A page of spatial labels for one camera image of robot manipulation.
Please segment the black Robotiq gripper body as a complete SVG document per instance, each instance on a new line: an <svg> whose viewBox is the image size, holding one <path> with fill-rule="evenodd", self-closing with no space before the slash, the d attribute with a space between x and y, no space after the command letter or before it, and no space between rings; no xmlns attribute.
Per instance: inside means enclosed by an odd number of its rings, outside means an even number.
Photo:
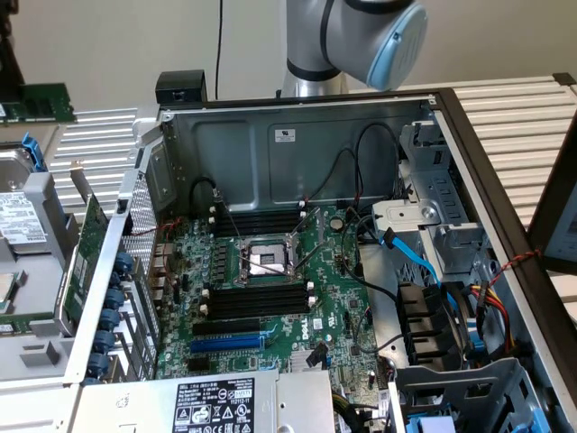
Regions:
<svg viewBox="0 0 577 433"><path fill-rule="evenodd" d="M11 16L19 13L18 0L1 2L1 89L18 90L24 83L15 57Z"/></svg>

